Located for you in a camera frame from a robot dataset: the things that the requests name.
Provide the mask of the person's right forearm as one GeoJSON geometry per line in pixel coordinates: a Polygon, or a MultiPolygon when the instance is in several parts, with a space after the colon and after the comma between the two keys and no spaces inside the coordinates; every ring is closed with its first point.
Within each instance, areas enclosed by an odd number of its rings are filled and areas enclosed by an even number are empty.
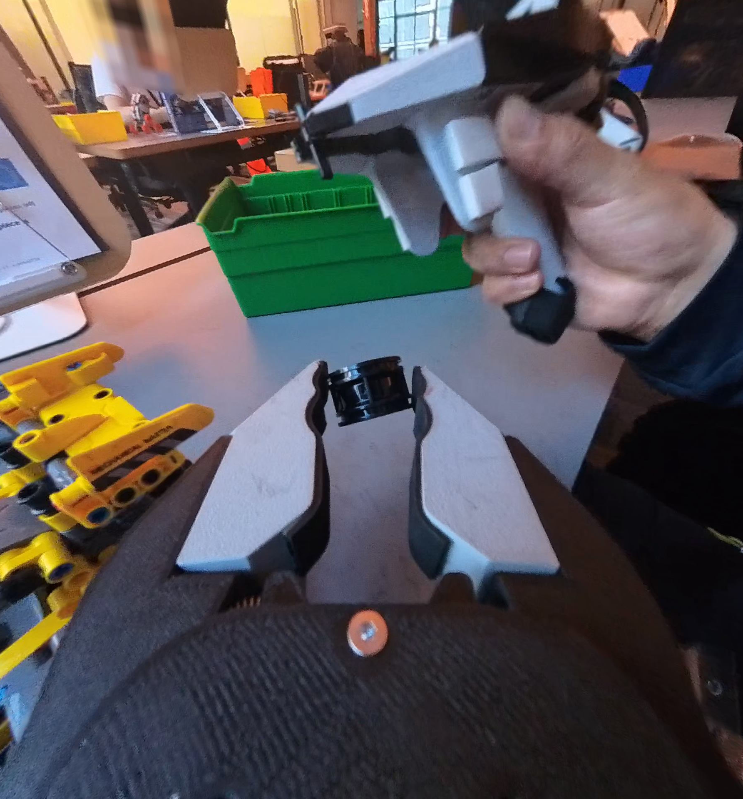
{"type": "Polygon", "coordinates": [[[658,392],[743,408],[743,226],[714,276],[650,342],[610,331],[599,337],[658,392]]]}

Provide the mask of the green plastic storage box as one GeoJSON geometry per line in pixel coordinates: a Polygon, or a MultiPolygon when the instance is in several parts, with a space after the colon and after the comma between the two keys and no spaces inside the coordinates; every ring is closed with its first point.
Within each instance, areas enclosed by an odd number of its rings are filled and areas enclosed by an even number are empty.
{"type": "Polygon", "coordinates": [[[452,236],[405,252],[370,180],[315,169],[226,178],[196,218],[246,318],[460,290],[473,274],[452,236]]]}

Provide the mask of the white monitor with stand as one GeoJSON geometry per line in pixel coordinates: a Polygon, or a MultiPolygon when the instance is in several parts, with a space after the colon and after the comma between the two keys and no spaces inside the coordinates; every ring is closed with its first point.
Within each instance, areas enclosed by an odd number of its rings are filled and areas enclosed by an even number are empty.
{"type": "Polygon", "coordinates": [[[118,275],[123,218],[0,42],[0,362],[87,326],[78,294],[118,275]]]}

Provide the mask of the yellow grey toy robot model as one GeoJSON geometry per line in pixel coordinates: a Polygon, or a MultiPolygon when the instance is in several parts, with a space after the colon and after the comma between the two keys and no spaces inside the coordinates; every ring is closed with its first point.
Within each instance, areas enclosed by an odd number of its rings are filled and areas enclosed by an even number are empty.
{"type": "Polygon", "coordinates": [[[97,343],[0,375],[0,764],[93,579],[215,418],[146,416],[104,383],[123,358],[97,343]]]}

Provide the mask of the yellow plastic bin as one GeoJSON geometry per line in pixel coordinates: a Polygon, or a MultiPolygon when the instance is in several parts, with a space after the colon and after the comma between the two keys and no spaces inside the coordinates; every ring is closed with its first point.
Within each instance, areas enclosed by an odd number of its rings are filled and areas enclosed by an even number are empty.
{"type": "Polygon", "coordinates": [[[86,114],[54,114],[52,119],[75,145],[100,145],[126,141],[124,119],[119,111],[86,114]]]}
{"type": "Polygon", "coordinates": [[[232,101],[237,114],[245,121],[277,119],[289,114],[286,94],[235,95],[232,101]]]}

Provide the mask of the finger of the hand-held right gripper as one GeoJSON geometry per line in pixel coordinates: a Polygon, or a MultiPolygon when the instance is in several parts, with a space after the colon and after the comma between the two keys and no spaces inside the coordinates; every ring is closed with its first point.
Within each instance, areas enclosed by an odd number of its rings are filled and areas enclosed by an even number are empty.
{"type": "Polygon", "coordinates": [[[487,74],[481,31],[348,79],[307,112],[297,154],[493,154],[495,132],[476,95],[487,74]]]}
{"type": "Polygon", "coordinates": [[[420,257],[432,255],[440,241],[444,198],[424,157],[398,151],[376,155],[370,179],[402,250],[420,257]]]}

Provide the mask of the background work table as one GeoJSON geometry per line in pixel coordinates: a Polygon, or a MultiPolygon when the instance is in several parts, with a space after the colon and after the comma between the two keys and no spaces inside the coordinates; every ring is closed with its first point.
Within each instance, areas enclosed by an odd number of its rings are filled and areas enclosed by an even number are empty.
{"type": "Polygon", "coordinates": [[[181,224],[194,221],[229,166],[274,155],[291,143],[297,131],[298,122],[290,118],[221,131],[136,134],[125,141],[74,146],[78,154],[86,155],[87,165],[96,165],[114,180],[139,237],[146,237],[154,233],[141,201],[148,182],[170,189],[173,199],[186,204],[181,224]]]}

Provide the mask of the brown cardboard box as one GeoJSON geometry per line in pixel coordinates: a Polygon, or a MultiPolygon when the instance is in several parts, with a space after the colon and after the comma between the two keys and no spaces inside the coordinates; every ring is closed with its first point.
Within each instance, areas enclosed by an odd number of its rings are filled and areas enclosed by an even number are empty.
{"type": "Polygon", "coordinates": [[[224,28],[175,28],[179,67],[176,93],[183,97],[224,93],[232,96],[238,86],[235,38],[224,28]]]}

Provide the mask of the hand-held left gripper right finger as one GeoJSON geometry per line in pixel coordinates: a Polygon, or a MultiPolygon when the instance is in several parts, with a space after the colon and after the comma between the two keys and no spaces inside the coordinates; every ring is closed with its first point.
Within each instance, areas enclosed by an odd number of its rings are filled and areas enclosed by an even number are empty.
{"type": "Polygon", "coordinates": [[[506,436],[425,367],[414,368],[412,392],[409,548],[418,569],[431,581],[461,574],[477,598],[498,574],[557,575],[506,436]]]}

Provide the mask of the black toy wheel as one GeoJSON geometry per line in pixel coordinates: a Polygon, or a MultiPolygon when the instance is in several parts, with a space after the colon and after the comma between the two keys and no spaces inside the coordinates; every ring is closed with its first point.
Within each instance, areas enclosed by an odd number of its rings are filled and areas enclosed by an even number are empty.
{"type": "Polygon", "coordinates": [[[340,427],[412,410],[402,360],[390,355],[341,367],[327,375],[340,427]]]}

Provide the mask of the person's right hand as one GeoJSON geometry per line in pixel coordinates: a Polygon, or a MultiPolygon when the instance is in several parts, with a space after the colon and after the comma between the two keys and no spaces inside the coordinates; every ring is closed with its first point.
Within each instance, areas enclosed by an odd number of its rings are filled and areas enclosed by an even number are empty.
{"type": "Polygon", "coordinates": [[[500,106],[507,165],[546,195],[577,291],[581,330],[651,341],[731,253],[736,222],[695,185],[521,97],[500,106]]]}

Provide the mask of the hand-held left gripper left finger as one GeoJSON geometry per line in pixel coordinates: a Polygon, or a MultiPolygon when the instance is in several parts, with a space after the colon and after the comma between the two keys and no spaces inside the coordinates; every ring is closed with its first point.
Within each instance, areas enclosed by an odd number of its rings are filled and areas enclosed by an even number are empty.
{"type": "Polygon", "coordinates": [[[177,567],[306,574],[330,536],[326,363],[307,365],[232,432],[177,567]]]}

